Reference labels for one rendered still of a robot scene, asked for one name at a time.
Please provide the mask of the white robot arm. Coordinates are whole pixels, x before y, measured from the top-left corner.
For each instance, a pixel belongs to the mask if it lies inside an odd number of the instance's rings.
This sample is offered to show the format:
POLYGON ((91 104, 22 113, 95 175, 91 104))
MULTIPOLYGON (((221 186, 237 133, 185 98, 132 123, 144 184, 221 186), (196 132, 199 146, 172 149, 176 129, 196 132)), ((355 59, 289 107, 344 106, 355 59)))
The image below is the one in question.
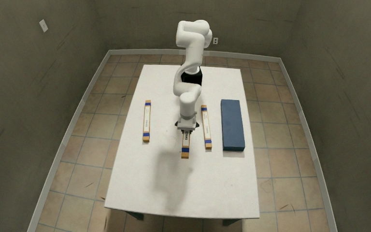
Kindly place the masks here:
POLYGON ((190 75, 199 72, 200 69, 198 66, 202 64, 203 50, 209 46, 211 40, 212 31, 205 20, 179 22, 176 45, 178 47, 185 47, 186 60, 177 70, 173 83, 173 93, 175 96, 180 97, 181 123, 177 124, 178 130, 195 131, 196 124, 193 124, 193 117, 197 114, 195 103, 201 94, 200 85, 180 82, 180 77, 183 72, 190 75))

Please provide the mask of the tan welding electrode pack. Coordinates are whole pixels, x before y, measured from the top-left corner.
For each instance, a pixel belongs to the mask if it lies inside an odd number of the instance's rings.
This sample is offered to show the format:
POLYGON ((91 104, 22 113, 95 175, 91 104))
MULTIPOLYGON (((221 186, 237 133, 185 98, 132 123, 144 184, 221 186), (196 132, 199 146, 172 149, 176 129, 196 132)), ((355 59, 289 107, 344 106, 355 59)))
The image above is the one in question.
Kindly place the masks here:
POLYGON ((151 100, 145 100, 143 142, 150 142, 151 100))
POLYGON ((210 126, 209 126, 207 105, 201 105, 201 114, 202 114, 204 140, 205 140, 206 149, 212 149, 212 140, 211 140, 210 126))
POLYGON ((190 130, 183 131, 182 159, 189 159, 190 130))

